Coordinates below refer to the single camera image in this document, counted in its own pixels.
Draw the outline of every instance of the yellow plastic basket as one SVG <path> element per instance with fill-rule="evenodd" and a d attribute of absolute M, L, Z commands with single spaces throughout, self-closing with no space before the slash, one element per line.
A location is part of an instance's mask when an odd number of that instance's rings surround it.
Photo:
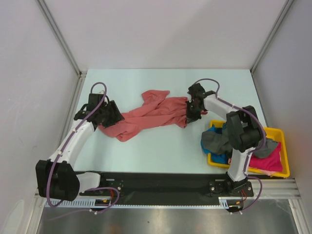
<path fill-rule="evenodd" d="M 225 121 L 221 120 L 212 120 L 210 122 L 210 128 L 214 125 L 216 128 L 222 128 L 222 125 L 225 123 Z M 287 178 L 290 175 L 290 170 L 289 170 L 289 164 L 288 164 L 288 159 L 287 159 L 287 152 L 286 152 L 286 145 L 285 145 L 285 138 L 284 138 L 284 133 L 282 130 L 277 129 L 277 128 L 266 128 L 264 127 L 265 132 L 267 133 L 267 138 L 271 138 L 275 141 L 281 142 L 281 162 L 283 165 L 283 171 L 282 172 L 277 172 L 274 173 L 272 176 L 277 176 L 277 177 L 283 177 Z M 222 163 L 216 163 L 213 162 L 211 159 L 211 154 L 208 154 L 208 164 L 216 167 L 223 167 L 223 168 L 229 168 L 230 166 L 228 164 L 222 164 Z M 256 168 L 249 168 L 249 172 L 254 172 L 254 173 L 259 173 L 263 174 L 260 170 Z"/>

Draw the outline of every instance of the pink cloth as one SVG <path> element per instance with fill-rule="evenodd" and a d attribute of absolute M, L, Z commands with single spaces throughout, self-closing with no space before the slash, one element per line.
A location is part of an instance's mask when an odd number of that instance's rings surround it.
<path fill-rule="evenodd" d="M 283 165 L 281 163 L 281 142 L 278 143 L 277 148 L 266 158 L 257 158 L 252 155 L 249 166 L 270 172 L 282 172 Z"/>
<path fill-rule="evenodd" d="M 169 97 L 170 91 L 149 90 L 142 94 L 144 103 L 128 113 L 122 113 L 125 120 L 117 124 L 98 128 L 109 137 L 127 141 L 143 129 L 176 124 L 186 127 L 187 97 Z"/>

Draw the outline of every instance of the dark gray garment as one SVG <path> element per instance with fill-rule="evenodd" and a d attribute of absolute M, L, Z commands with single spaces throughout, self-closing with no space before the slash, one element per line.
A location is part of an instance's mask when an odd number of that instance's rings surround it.
<path fill-rule="evenodd" d="M 270 138 L 266 139 L 266 145 L 261 150 L 253 153 L 257 158 L 266 158 L 277 148 L 278 142 Z M 221 155 L 232 151 L 227 128 L 222 131 L 222 134 L 213 131 L 205 131 L 201 134 L 201 140 L 203 147 L 213 154 Z"/>
<path fill-rule="evenodd" d="M 260 149 L 257 150 L 253 153 L 254 156 L 256 156 L 257 158 L 266 158 L 268 156 L 270 156 L 270 154 L 277 148 L 278 142 L 275 140 L 272 140 L 270 138 L 266 138 L 267 141 L 265 143 L 265 146 Z M 258 146 L 262 145 L 263 140 L 259 141 Z"/>
<path fill-rule="evenodd" d="M 205 149 L 216 155 L 231 152 L 232 146 L 229 143 L 228 130 L 224 129 L 222 134 L 213 131 L 206 131 L 201 134 L 202 144 Z"/>

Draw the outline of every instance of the table surface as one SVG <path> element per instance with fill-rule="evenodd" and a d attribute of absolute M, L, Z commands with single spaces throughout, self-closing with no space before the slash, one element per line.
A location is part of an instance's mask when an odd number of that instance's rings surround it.
<path fill-rule="evenodd" d="M 102 81 L 107 95 L 115 100 L 119 110 L 128 112 L 142 105 L 141 94 L 147 90 L 170 90 L 169 97 L 188 97 L 188 87 L 201 78 L 219 81 L 220 97 L 239 106 L 252 105 L 260 122 L 264 116 L 249 70 L 211 69 L 109 69 L 88 70 L 77 111 L 88 101 L 91 86 Z M 206 91 L 215 90 L 216 84 L 202 81 Z M 98 93 L 101 85 L 94 88 Z M 143 130 L 126 142 L 110 138 L 99 129 L 83 146 L 74 165 L 75 171 L 146 172 L 220 174 L 226 169 L 207 164 L 207 155 L 200 147 L 203 131 L 212 119 L 221 119 L 208 112 L 201 120 L 185 129 L 176 125 Z"/>

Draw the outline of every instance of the shiny metal surface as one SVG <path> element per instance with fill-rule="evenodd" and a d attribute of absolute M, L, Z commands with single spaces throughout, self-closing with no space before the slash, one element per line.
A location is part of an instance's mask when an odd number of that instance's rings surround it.
<path fill-rule="evenodd" d="M 45 208 L 37 234 L 297 234 L 288 200 L 260 200 L 243 215 L 205 209 L 111 209 L 47 218 L 73 208 Z"/>

